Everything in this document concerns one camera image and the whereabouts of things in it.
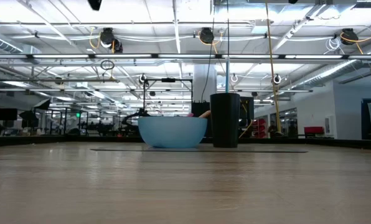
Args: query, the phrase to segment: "metal pole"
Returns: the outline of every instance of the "metal pole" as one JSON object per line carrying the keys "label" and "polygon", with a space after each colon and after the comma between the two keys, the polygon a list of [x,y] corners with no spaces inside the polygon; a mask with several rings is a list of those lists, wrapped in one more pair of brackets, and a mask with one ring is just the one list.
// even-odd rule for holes
{"label": "metal pole", "polygon": [[80,131],[80,118],[82,117],[82,111],[79,111],[79,123],[78,123],[78,129]]}
{"label": "metal pole", "polygon": [[143,82],[143,110],[146,109],[146,81]]}
{"label": "metal pole", "polygon": [[86,135],[88,136],[88,112],[86,114]]}
{"label": "metal pole", "polygon": [[[0,82],[11,82],[11,81],[16,81],[16,82],[57,82],[57,80],[52,80],[52,79],[0,79]],[[102,83],[103,80],[97,80],[97,79],[61,79],[59,82],[100,82]],[[118,80],[104,80],[104,82],[119,82]]]}
{"label": "metal pole", "polygon": [[68,111],[68,108],[65,109],[65,117],[63,120],[63,134],[66,134],[67,132],[67,111]]}
{"label": "metal pole", "polygon": [[192,104],[192,100],[194,99],[194,82],[191,81],[191,104]]}
{"label": "metal pole", "polygon": [[62,111],[60,111],[60,124],[59,124],[59,127],[61,126],[62,124]]}
{"label": "metal pole", "polygon": [[53,129],[53,114],[54,111],[51,111],[51,121],[50,121],[50,135],[52,134]]}

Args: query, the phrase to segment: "white wall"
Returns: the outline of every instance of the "white wall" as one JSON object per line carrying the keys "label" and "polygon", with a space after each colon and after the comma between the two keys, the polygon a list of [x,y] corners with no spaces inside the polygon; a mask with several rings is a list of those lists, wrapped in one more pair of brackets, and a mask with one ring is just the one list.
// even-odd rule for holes
{"label": "white wall", "polygon": [[[298,133],[304,134],[304,127],[325,127],[325,118],[335,117],[334,89],[332,82],[326,83],[324,87],[312,89],[312,93],[297,93],[292,96],[291,101],[280,101],[279,110],[284,111],[291,108],[298,109]],[[275,113],[274,106],[266,106],[255,110],[255,117]],[[336,125],[333,125],[333,137],[337,138]]]}
{"label": "white wall", "polygon": [[371,78],[335,84],[334,96],[338,138],[361,140],[361,101],[371,99]]}

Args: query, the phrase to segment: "bowl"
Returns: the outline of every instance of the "bowl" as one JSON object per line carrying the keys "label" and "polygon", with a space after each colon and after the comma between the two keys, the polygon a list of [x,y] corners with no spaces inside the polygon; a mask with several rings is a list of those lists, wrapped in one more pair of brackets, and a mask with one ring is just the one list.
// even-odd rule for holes
{"label": "bowl", "polygon": [[154,147],[195,147],[204,137],[206,127],[206,118],[150,116],[138,119],[141,137]]}

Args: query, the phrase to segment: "ceiling speaker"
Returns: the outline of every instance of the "ceiling speaker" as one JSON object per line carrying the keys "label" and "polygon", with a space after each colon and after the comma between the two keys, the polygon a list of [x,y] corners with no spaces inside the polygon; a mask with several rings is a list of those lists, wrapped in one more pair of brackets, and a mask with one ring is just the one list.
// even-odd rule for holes
{"label": "ceiling speaker", "polygon": [[94,11],[99,11],[103,0],[87,0]]}

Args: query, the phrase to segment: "ceiling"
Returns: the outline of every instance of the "ceiling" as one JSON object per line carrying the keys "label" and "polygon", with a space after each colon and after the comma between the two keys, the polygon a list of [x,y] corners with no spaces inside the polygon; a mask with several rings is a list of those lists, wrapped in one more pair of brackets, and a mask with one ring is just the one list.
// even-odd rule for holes
{"label": "ceiling", "polygon": [[[204,45],[198,36],[202,27],[212,27],[215,18],[214,35],[217,38],[218,54],[227,54],[228,35],[227,13],[217,10],[215,16],[211,13],[210,1],[206,0],[103,0],[99,11],[92,11],[86,0],[32,0],[32,12],[19,3],[20,0],[0,0],[0,35],[13,45],[31,45],[43,54],[92,54],[93,52],[110,53],[101,45],[94,49],[90,46],[89,36],[98,37],[104,27],[112,27],[115,35],[123,44],[123,53],[182,53],[182,54],[209,54],[210,45]],[[230,54],[267,54],[268,39],[263,38],[267,28],[265,26],[265,9],[254,7],[248,1],[230,1]],[[329,41],[334,34],[339,35],[343,28],[353,28],[360,39],[371,37],[371,9],[352,8],[353,4],[336,4],[326,8],[319,16],[312,17],[304,22],[283,43],[282,38],[293,27],[297,27],[314,8],[314,4],[273,4],[270,1],[270,16],[273,23],[270,26],[273,36],[273,46],[278,46],[276,54],[359,54],[356,45],[339,45],[336,50],[329,50]],[[178,27],[173,23],[175,12]],[[51,27],[47,26],[38,13],[63,36],[71,39],[71,44],[64,40]],[[179,33],[179,44],[176,43],[176,29]],[[97,45],[98,40],[91,40]],[[371,43],[371,39],[361,43],[361,47]],[[60,67],[54,60],[46,62],[56,63],[54,67],[35,67],[34,73],[40,73],[38,78],[61,76],[64,78],[101,78],[104,73],[96,63],[97,73],[92,66]],[[193,61],[164,62],[160,65],[134,66],[133,60],[120,60],[125,65],[112,71],[112,76],[120,82],[88,83],[88,88],[140,88],[138,78],[145,74],[148,78],[175,77],[192,78]],[[154,60],[138,60],[139,63],[153,63]],[[218,75],[224,75],[225,61],[213,62]],[[0,60],[0,65],[10,67],[10,60]],[[283,82],[296,82],[305,75],[324,66],[325,63],[275,63],[274,72],[280,74]],[[11,67],[25,75],[31,74],[31,67]],[[262,63],[231,63],[230,73],[239,76],[237,82],[232,83],[236,88],[271,88],[271,66],[267,61]],[[49,88],[61,88],[54,83],[46,83]],[[156,83],[154,88],[185,88],[181,83]],[[139,102],[137,96],[130,93],[104,93],[118,102]],[[92,99],[76,96],[77,100],[90,101]],[[189,92],[157,93],[152,98],[190,98]]]}

